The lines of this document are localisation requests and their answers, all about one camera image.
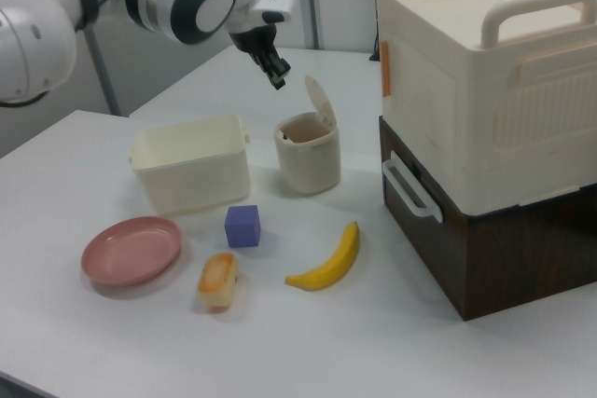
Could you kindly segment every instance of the yellow banana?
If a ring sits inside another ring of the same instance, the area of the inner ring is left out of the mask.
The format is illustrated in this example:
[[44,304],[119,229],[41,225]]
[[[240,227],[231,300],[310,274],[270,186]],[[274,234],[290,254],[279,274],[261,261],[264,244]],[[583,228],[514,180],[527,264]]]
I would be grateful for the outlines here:
[[357,223],[352,222],[344,228],[336,252],[323,265],[302,275],[289,275],[286,277],[286,284],[307,291],[328,287],[341,279],[351,268],[358,254],[359,245],[359,228]]

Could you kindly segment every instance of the white storage box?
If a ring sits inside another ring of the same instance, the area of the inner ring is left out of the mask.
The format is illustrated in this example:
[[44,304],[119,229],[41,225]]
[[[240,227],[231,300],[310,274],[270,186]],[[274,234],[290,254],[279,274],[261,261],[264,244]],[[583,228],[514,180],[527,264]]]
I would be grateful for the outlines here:
[[383,118],[479,215],[597,183],[597,0],[378,0]]
[[146,130],[131,166],[158,214],[228,202],[249,194],[245,138],[235,114]]

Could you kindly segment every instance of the bread roll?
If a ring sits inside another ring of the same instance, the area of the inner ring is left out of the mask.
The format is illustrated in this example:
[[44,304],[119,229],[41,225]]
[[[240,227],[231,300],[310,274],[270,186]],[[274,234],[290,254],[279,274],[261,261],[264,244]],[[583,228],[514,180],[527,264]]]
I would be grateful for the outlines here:
[[197,285],[199,298],[209,310],[227,309],[234,297],[239,264],[234,254],[216,254],[205,262]]

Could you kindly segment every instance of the toy block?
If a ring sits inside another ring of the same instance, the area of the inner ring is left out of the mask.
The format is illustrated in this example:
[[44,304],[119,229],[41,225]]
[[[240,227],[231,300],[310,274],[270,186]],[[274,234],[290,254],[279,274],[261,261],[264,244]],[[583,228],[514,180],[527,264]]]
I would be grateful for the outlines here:
[[256,205],[229,207],[224,223],[228,246],[255,247],[259,245],[261,223]]

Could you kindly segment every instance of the orange label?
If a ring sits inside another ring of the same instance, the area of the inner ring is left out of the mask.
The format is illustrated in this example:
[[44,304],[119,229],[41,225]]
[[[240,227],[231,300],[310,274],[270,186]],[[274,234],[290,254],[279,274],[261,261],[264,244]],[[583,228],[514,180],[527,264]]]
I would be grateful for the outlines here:
[[380,43],[380,63],[382,64],[382,96],[392,95],[392,84],[390,83],[390,54],[388,41]]

